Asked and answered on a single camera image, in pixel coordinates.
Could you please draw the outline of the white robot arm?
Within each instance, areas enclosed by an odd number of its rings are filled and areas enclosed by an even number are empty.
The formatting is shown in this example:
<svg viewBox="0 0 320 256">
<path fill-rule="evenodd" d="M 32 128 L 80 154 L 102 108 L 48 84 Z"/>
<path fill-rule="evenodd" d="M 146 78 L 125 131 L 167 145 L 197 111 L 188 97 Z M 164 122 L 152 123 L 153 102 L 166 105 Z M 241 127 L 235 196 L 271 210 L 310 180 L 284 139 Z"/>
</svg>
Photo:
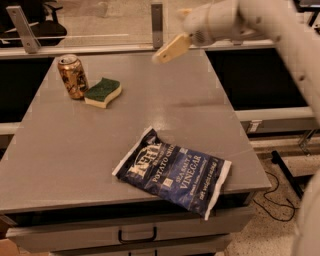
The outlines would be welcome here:
<svg viewBox="0 0 320 256">
<path fill-rule="evenodd" d="M 220 0 L 182 9 L 179 16 L 183 32 L 153 55 L 155 63 L 166 63 L 192 45 L 269 39 L 320 122 L 320 43 L 314 30 L 298 21 L 288 0 Z M 320 256 L 320 171 L 304 192 L 291 255 Z"/>
</svg>

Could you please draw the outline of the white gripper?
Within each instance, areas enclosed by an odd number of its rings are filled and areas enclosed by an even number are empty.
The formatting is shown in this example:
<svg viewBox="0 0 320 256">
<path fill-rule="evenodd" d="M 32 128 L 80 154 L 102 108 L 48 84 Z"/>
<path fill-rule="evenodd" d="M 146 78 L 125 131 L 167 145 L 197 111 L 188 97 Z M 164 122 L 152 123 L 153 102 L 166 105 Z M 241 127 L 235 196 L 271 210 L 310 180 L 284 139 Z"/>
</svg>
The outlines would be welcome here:
<svg viewBox="0 0 320 256">
<path fill-rule="evenodd" d="M 191 44 L 209 46 L 222 40 L 242 43 L 264 39 L 264 35 L 251 28 L 242 17 L 238 0 L 214 1 L 194 9 L 178 9 L 177 17 L 184 18 L 185 33 L 175 36 L 152 56 L 155 64 L 167 63 L 185 54 Z"/>
</svg>

